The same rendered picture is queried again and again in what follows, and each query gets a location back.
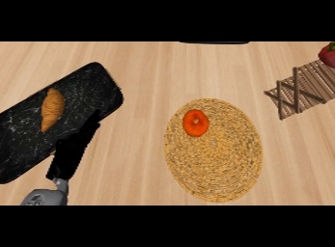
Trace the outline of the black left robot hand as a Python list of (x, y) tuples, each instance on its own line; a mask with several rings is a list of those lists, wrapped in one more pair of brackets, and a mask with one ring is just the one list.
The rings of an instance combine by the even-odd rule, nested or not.
[(96, 110), (77, 133), (56, 143), (54, 158), (46, 174), (49, 180), (69, 180), (81, 161), (84, 150), (100, 127), (100, 110)]

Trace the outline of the round woven straw placemat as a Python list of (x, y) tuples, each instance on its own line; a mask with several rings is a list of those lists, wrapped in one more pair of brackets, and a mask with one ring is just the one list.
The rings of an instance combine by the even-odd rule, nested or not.
[[(201, 110), (209, 121), (199, 137), (183, 129), (183, 116), (192, 109)], [(174, 180), (195, 198), (209, 203), (239, 199), (262, 168), (260, 134), (239, 108), (215, 98), (190, 101), (167, 123), (164, 157)]]

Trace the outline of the brown wooden tiered shelf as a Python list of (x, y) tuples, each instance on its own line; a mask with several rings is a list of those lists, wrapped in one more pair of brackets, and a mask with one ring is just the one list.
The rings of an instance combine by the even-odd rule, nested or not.
[(292, 69), (292, 75), (264, 91), (276, 107), (277, 118), (286, 119), (335, 98), (335, 69), (316, 60)]

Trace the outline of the black marble cutting board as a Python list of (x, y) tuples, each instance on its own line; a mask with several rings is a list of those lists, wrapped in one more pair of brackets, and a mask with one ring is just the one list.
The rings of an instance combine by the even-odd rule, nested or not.
[[(50, 89), (63, 95), (63, 114), (41, 132), (41, 104)], [(96, 110), (103, 119), (122, 94), (103, 65), (87, 64), (0, 113), (0, 184), (13, 181), (49, 156)]]

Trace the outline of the golden croissant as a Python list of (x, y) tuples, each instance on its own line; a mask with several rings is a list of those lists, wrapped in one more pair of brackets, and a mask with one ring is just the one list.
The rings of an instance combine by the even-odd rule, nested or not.
[(63, 114), (63, 95), (59, 90), (50, 88), (41, 103), (41, 125), (40, 130), (46, 132), (54, 125)]

